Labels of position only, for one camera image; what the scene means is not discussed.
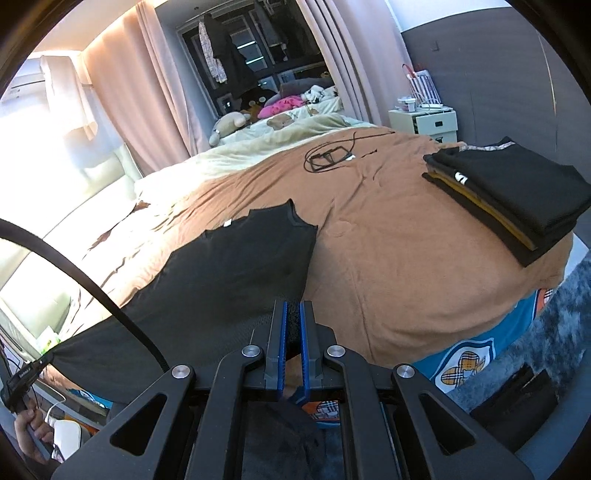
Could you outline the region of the person left hand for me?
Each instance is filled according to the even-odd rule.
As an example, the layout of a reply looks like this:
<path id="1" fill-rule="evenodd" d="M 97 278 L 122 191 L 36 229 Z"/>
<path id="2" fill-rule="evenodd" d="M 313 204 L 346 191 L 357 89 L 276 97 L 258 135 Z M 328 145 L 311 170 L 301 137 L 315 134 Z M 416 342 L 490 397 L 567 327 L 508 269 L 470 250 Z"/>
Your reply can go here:
<path id="1" fill-rule="evenodd" d="M 29 399 L 27 407 L 17 414 L 14 429 L 21 452 L 38 463 L 47 464 L 53 450 L 54 431 L 34 399 Z"/>

